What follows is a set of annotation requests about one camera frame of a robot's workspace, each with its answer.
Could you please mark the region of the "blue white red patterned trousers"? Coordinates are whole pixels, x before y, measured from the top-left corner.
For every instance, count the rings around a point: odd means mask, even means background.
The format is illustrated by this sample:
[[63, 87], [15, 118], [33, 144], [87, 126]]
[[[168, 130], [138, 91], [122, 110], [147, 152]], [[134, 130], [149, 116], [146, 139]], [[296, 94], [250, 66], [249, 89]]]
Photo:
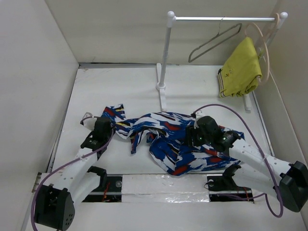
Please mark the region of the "blue white red patterned trousers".
[[105, 107], [102, 117], [111, 119], [116, 134], [130, 141], [131, 154], [135, 154], [140, 143], [146, 140], [153, 160], [170, 175], [220, 170], [241, 164], [240, 160], [226, 157], [210, 145], [189, 147], [184, 141], [186, 127], [194, 124], [189, 115], [156, 112], [128, 119], [124, 106], [118, 104]]

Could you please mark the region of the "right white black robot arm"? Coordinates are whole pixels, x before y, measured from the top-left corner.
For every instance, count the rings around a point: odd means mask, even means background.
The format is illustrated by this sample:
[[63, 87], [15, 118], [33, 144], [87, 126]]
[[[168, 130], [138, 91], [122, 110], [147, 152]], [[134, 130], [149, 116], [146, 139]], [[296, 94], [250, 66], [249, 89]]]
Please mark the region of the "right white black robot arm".
[[232, 190], [248, 187], [276, 197], [293, 212], [300, 212], [308, 201], [308, 168], [296, 161], [289, 163], [264, 154], [247, 143], [235, 131], [223, 131], [210, 116], [197, 118], [186, 128], [190, 147], [210, 145], [225, 157], [241, 161], [223, 172], [222, 183]]

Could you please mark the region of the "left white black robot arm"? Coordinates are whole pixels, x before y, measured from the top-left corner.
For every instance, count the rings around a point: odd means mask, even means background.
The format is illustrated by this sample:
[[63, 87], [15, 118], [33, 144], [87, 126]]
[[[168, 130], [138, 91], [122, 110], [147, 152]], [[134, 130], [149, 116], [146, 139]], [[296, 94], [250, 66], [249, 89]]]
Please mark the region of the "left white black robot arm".
[[30, 219], [33, 230], [40, 224], [57, 231], [67, 230], [76, 207], [94, 189], [102, 191], [107, 178], [93, 165], [106, 151], [115, 134], [115, 124], [108, 117], [92, 117], [90, 133], [72, 161], [58, 167], [41, 180], [33, 197]]

